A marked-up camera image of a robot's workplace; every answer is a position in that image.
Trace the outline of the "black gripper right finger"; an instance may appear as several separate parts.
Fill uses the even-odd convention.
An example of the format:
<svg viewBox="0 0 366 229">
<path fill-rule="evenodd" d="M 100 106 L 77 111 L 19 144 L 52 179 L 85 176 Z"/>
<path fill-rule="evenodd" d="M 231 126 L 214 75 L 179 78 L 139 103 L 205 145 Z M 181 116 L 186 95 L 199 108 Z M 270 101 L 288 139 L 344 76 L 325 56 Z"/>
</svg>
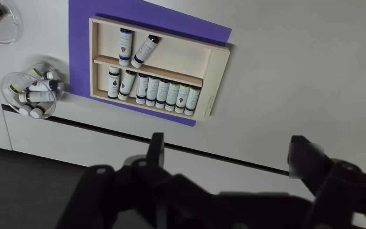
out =
<svg viewBox="0 0 366 229">
<path fill-rule="evenodd" d="M 287 163 L 315 197 L 303 229 L 354 229 L 353 215 L 366 218 L 366 173 L 358 165 L 330 159 L 298 135 L 291 137 Z"/>
</svg>

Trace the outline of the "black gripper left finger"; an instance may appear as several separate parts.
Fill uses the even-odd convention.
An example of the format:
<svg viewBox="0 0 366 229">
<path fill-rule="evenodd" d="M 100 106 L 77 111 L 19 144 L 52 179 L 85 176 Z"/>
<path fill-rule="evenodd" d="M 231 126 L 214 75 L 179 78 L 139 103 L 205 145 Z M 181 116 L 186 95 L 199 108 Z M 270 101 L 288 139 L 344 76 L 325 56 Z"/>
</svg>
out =
<svg viewBox="0 0 366 229">
<path fill-rule="evenodd" d="M 212 215 L 200 209 L 208 195 L 163 169 L 163 146 L 163 135 L 155 132 L 147 153 L 128 158 L 120 169 L 88 167 L 55 229 L 110 229 L 127 210 L 155 229 L 214 229 Z"/>
</svg>

